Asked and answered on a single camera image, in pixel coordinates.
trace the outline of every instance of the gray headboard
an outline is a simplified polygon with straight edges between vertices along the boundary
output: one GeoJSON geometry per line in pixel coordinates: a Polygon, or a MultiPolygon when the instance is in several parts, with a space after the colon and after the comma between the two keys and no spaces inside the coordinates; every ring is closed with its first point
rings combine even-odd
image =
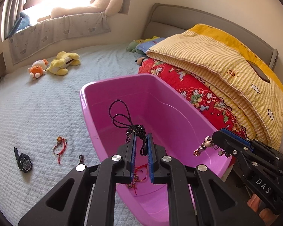
{"type": "Polygon", "coordinates": [[[252,32],[229,20],[193,8],[155,3],[142,38],[169,37],[182,33],[199,23],[221,29],[236,37],[271,69],[274,69],[278,59],[278,50],[272,48],[252,32]]]}

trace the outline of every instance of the green plush toy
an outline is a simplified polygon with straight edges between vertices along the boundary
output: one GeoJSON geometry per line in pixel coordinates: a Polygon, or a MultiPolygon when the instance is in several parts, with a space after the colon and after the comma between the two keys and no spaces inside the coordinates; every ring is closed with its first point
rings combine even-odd
{"type": "Polygon", "coordinates": [[[137,46],[138,44],[143,43],[143,42],[144,42],[144,40],[134,40],[133,42],[131,42],[131,43],[129,44],[129,46],[127,47],[126,50],[127,50],[128,52],[135,53],[135,52],[136,52],[136,50],[135,50],[136,46],[137,46]]]}

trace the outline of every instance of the gray blanket on window sill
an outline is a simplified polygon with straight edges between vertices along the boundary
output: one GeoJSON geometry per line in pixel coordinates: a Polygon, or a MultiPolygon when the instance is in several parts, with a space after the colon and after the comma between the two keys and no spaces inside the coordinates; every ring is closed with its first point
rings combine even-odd
{"type": "Polygon", "coordinates": [[[110,31],[104,12],[63,16],[42,21],[18,31],[9,38],[13,65],[57,41],[110,31]]]}

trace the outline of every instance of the finger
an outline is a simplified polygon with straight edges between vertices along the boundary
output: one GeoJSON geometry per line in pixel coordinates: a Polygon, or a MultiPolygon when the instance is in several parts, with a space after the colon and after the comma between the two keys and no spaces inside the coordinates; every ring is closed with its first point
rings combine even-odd
{"type": "Polygon", "coordinates": [[[259,217],[263,219],[266,226],[270,226],[278,216],[273,214],[269,208],[265,208],[260,212],[259,217]]]}
{"type": "Polygon", "coordinates": [[[261,199],[256,194],[254,194],[252,196],[252,198],[250,199],[250,203],[248,203],[248,206],[251,209],[253,209],[254,212],[257,212],[259,204],[260,204],[260,201],[261,201],[261,199]]]}

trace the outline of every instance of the sun embroidery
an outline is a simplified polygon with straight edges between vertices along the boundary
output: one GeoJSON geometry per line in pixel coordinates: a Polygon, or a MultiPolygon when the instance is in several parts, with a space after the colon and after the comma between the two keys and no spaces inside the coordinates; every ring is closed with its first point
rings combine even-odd
{"type": "Polygon", "coordinates": [[[227,74],[231,75],[231,79],[233,79],[233,77],[239,77],[238,75],[236,75],[235,71],[232,71],[231,69],[228,69],[228,71],[226,72],[227,74]]]}

